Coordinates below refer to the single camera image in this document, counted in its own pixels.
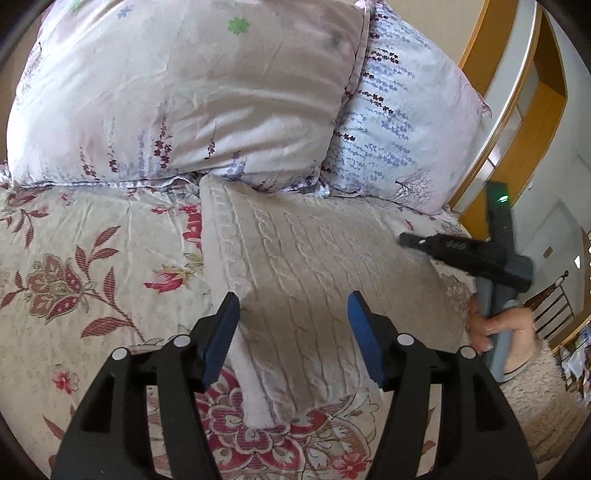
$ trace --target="cable knit fabric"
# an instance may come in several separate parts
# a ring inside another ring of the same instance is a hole
[[[368,388],[346,313],[353,290],[400,332],[459,346],[463,322],[428,258],[398,246],[393,203],[261,194],[213,176],[200,191],[212,300],[241,301],[229,357],[248,425],[288,423]]]
[[[502,387],[543,478],[573,443],[588,412],[564,382],[548,345],[540,340],[529,367]]]

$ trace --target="sleeve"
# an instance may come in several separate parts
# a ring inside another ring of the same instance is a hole
[[[564,389],[550,348],[538,340],[537,353],[519,376],[501,385],[530,446],[542,478],[560,459],[587,419],[575,393]]]

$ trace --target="hand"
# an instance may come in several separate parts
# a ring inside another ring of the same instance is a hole
[[[509,350],[505,363],[505,373],[516,370],[534,356],[535,329],[530,309],[516,307],[488,320],[481,317],[478,312],[478,302],[476,297],[472,297],[469,303],[466,330],[474,350],[479,353],[487,352],[492,348],[489,335],[513,330],[511,350]]]

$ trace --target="bed sheet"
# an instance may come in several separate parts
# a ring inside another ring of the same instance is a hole
[[[399,208],[401,230],[463,233],[457,222]],[[198,188],[10,188],[0,184],[0,411],[47,475],[60,439],[109,353],[159,348],[210,314],[202,273]],[[459,312],[469,283],[437,265]],[[419,473],[434,462],[439,395],[433,387]],[[225,480],[362,479],[391,394],[343,398],[291,424],[243,423],[231,365],[196,395]],[[148,389],[156,470],[170,476],[157,390]]]

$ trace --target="white round joint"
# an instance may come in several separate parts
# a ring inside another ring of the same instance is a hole
[[[398,335],[396,340],[400,345],[404,345],[404,346],[410,346],[414,343],[413,336],[409,335],[407,333],[401,333],[400,335]]]
[[[474,350],[471,346],[463,346],[460,350],[462,357],[467,358],[468,360],[472,360],[476,358],[476,350]]]
[[[111,357],[113,360],[123,360],[127,356],[127,348],[118,348],[113,350]]]
[[[173,343],[174,346],[182,348],[191,343],[191,337],[189,335],[179,335],[178,337],[174,338]]]

